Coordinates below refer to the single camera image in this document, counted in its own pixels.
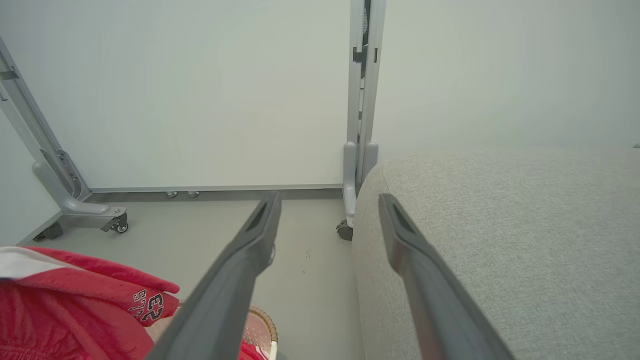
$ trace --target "gray floor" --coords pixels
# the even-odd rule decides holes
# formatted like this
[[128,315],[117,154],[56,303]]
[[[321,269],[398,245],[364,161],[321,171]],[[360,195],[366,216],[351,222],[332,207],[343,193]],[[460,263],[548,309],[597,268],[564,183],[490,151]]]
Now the gray floor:
[[[278,331],[278,360],[364,359],[351,243],[335,226],[344,218],[340,191],[283,192],[274,263],[256,282],[252,304]],[[234,237],[260,192],[94,195],[127,207],[124,234],[66,227],[58,240],[29,243],[139,268],[180,286],[186,298]]]

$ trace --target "whiteboard stand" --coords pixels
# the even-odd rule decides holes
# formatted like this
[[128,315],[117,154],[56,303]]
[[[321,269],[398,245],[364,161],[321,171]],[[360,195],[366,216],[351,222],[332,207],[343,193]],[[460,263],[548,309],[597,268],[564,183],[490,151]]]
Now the whiteboard stand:
[[369,54],[365,60],[364,99],[362,104],[362,120],[360,124],[360,142],[358,144],[358,168],[356,183],[362,186],[364,179],[378,162],[378,144],[371,141],[373,133],[373,116],[376,109],[378,93],[378,74],[382,55],[382,32],[385,23],[387,0],[371,0],[369,14]]
[[53,135],[22,74],[0,37],[0,79],[6,91],[40,146],[40,152],[56,177],[76,199],[85,200],[91,191],[77,171],[71,157]]
[[351,240],[353,218],[356,212],[356,169],[358,167],[358,137],[360,114],[360,78],[362,71],[362,28],[364,0],[351,0],[351,24],[349,32],[349,101],[347,105],[347,142],[342,159],[342,197],[345,219],[336,226],[340,237]]
[[128,230],[127,209],[105,204],[83,202],[91,191],[87,188],[70,156],[61,148],[24,82],[20,70],[0,38],[0,101],[10,103],[5,114],[36,159],[33,172],[70,217],[92,217],[103,220],[103,231]]
[[[380,68],[378,60],[380,57],[385,6],[386,0],[371,1],[370,13],[367,14],[367,28],[369,29],[367,48],[369,50],[363,51],[364,2],[362,0],[351,0],[351,37],[349,46],[352,51],[349,59],[347,143],[344,145],[344,168],[342,173],[342,196],[344,197],[346,219],[336,227],[338,234],[344,240],[351,240],[353,237],[356,197],[365,177],[378,161],[378,144],[371,141],[371,133],[378,87],[378,70]],[[363,61],[366,62],[365,86],[362,99],[362,118],[359,119]]]
[[116,233],[124,233],[129,229],[127,208],[121,206],[112,207],[106,204],[91,204],[74,198],[56,177],[51,167],[44,162],[36,161],[33,164],[33,173],[40,179],[65,215],[105,220],[106,223],[101,227],[103,231],[114,230]]

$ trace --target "white stripe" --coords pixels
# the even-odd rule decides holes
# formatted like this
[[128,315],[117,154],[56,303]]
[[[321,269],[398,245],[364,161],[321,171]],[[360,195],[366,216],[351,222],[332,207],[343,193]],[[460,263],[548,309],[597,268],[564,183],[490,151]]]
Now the white stripe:
[[259,347],[258,345],[254,345],[255,346],[255,351],[258,353],[258,355],[262,356],[262,358],[264,360],[269,359],[269,357],[267,356],[267,354],[264,353],[264,350]]
[[84,270],[24,247],[0,247],[0,278],[21,279],[59,268]]
[[271,353],[269,353],[269,356],[267,357],[267,359],[269,360],[276,360],[276,355],[278,354],[278,343],[275,341],[271,342]]

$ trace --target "fabric texture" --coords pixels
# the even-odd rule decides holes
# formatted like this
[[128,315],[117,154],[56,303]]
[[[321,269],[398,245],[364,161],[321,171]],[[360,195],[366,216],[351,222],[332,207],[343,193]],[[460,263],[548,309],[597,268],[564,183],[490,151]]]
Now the fabric texture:
[[264,351],[256,345],[251,345],[247,343],[244,339],[242,339],[242,344],[240,345],[240,353],[238,353],[238,360],[268,360],[269,356],[267,356]]
[[398,198],[517,359],[640,358],[640,152],[414,154],[376,166],[353,236],[365,351],[420,358],[378,195]]
[[5,260],[21,270],[0,268],[2,359],[142,359],[144,326],[178,306],[176,284],[110,261],[38,247]]

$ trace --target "white panel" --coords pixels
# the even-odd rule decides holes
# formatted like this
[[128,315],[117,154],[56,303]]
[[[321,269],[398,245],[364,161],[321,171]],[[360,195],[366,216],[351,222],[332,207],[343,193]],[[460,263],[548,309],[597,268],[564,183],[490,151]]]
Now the white panel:
[[0,246],[16,245],[60,211],[31,171],[35,160],[0,109]]
[[339,184],[345,0],[0,0],[90,188]]
[[372,140],[444,147],[640,142],[640,1],[388,1]]

